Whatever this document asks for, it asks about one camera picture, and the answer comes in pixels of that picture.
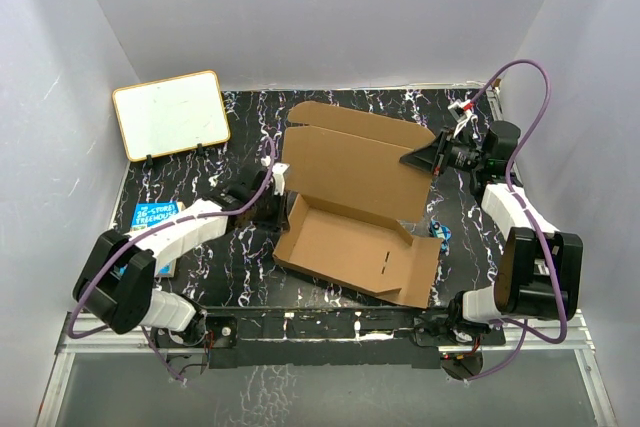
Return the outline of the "brown cardboard box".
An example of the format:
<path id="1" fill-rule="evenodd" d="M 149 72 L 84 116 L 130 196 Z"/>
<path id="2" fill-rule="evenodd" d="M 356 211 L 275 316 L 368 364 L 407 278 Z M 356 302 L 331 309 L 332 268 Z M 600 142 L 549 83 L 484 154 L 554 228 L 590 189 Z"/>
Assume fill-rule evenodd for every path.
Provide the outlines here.
<path id="1" fill-rule="evenodd" d="M 415 122 L 304 101 L 288 114 L 282 162 L 296 195 L 277 264 L 396 305 L 424 308 L 441 241 L 411 234 L 432 177 L 401 163 L 434 140 Z"/>

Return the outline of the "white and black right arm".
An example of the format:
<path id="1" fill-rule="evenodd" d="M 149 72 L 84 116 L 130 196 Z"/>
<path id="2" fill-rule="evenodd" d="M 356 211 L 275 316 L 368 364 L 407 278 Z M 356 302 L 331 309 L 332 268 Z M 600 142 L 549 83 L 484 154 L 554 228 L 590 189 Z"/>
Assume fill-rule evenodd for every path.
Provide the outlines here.
<path id="1" fill-rule="evenodd" d="M 433 176 L 448 168 L 470 175 L 470 190 L 506 243 L 494 283 L 461 291 L 447 312 L 427 324 L 432 335 L 466 344 L 509 323 L 550 343 L 562 343 L 577 310 L 583 242 L 546 222 L 526 199 L 512 174 L 520 129 L 493 122 L 476 143 L 456 129 L 401 157 L 403 165 Z"/>

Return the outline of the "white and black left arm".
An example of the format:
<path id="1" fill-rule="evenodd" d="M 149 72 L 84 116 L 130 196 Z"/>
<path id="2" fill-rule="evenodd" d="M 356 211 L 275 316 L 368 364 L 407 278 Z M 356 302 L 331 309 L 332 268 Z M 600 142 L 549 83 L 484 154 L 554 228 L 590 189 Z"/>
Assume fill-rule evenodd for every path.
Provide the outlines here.
<path id="1" fill-rule="evenodd" d="M 157 274 L 196 247 L 248 225 L 288 230 L 288 171 L 285 163 L 257 167 L 163 222 L 137 232 L 105 231 L 73 288 L 77 308 L 119 335 L 144 327 L 165 330 L 186 346 L 203 343 L 203 308 L 182 294 L 156 289 Z"/>

